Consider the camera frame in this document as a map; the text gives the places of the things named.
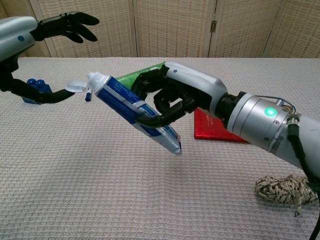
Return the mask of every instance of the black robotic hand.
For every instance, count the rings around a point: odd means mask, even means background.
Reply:
[[[89,41],[96,42],[97,37],[84,25],[97,25],[99,19],[80,11],[67,12],[38,22],[31,35],[36,41],[54,36],[65,36],[76,43],[83,43],[81,36]]]

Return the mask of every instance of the robotic hand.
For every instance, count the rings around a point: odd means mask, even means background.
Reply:
[[[139,124],[150,128],[168,125],[200,108],[221,119],[229,132],[303,169],[312,189],[319,192],[320,122],[298,114],[284,99],[242,91],[237,96],[228,94],[220,79],[176,62],[140,74],[131,90],[143,100],[148,93],[159,91],[154,104],[162,115],[139,117]],[[181,101],[170,106],[178,99]]]
[[[65,89],[54,93],[39,92],[24,81],[13,78],[12,72],[19,68],[18,57],[31,48],[35,41],[54,36],[65,36],[76,43],[85,39],[95,42],[96,36],[85,25],[97,25],[99,20],[83,12],[64,13],[36,21],[31,16],[14,16],[0,19],[0,90],[39,104],[61,102],[74,93]]]

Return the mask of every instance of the green led light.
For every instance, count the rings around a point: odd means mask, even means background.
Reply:
[[[273,107],[267,107],[264,110],[264,113],[265,113],[265,115],[272,117],[277,114],[277,110],[275,110]]]

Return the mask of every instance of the blue toy piece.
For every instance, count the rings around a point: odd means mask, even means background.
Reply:
[[[41,93],[52,93],[51,88],[49,84],[46,84],[44,80],[39,79],[35,80],[34,78],[30,78],[28,81],[26,81],[28,85],[31,85],[32,87],[39,90]],[[40,104],[34,101],[31,101],[27,98],[22,97],[23,101],[28,104]]]

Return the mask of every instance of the toothpaste tube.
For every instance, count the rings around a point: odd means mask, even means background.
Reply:
[[[152,66],[149,66],[147,68],[135,71],[135,72],[131,72],[131,73],[123,75],[123,76],[118,76],[118,77],[116,77],[116,79],[120,83],[122,83],[125,87],[127,87],[128,89],[131,89],[131,86],[134,84],[134,81],[137,79],[137,77],[140,74],[148,72],[148,71],[151,71],[151,70],[154,70],[154,69],[161,69],[163,64],[165,64],[165,61],[161,62],[159,64],[156,64],[156,65],[152,65]]]
[[[138,116],[154,117],[157,115],[157,112],[141,98],[113,76],[103,75],[100,72],[90,72],[87,77],[89,79],[87,86],[100,100],[114,109],[137,130],[165,147],[171,153],[182,155],[180,136],[171,126],[148,128],[135,122],[135,118]]]

